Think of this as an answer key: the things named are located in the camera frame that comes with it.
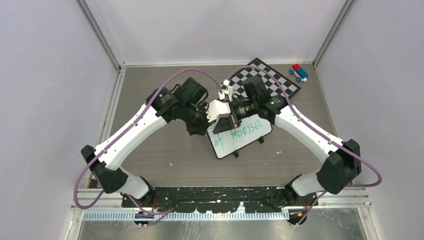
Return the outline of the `small whiteboard with stand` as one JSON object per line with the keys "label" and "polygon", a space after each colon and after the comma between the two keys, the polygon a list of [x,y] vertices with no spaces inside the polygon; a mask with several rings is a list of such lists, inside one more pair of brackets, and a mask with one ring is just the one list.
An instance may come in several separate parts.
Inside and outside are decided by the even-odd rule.
{"label": "small whiteboard with stand", "polygon": [[247,117],[235,129],[214,134],[214,123],[207,129],[207,135],[217,159],[223,159],[247,145],[260,141],[273,130],[271,123],[258,115]]}

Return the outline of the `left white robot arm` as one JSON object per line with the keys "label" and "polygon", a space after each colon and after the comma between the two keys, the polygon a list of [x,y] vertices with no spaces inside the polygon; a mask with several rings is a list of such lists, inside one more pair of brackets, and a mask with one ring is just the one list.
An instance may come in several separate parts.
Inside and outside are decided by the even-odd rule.
{"label": "left white robot arm", "polygon": [[103,191],[130,195],[141,207],[148,207],[154,199],[151,186],[143,177],[125,170],[122,163],[147,137],[173,120],[185,122],[191,135],[204,135],[208,95],[207,89],[192,77],[172,89],[157,89],[110,138],[95,147],[86,145],[81,155]]}

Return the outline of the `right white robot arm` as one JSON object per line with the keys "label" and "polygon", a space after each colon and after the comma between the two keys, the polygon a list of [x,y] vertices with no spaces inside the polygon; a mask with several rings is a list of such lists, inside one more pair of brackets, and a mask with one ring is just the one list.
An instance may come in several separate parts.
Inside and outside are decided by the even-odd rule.
{"label": "right white robot arm", "polygon": [[225,80],[218,99],[209,103],[206,117],[215,124],[214,134],[233,130],[242,119],[257,115],[290,133],[322,163],[320,169],[300,174],[285,185],[283,194],[288,203],[299,205],[306,195],[315,192],[336,195],[362,172],[361,162],[354,157],[360,155],[355,140],[344,141],[317,126],[283,95],[272,95],[259,75],[248,78],[242,86],[246,97],[234,98],[232,87]]}

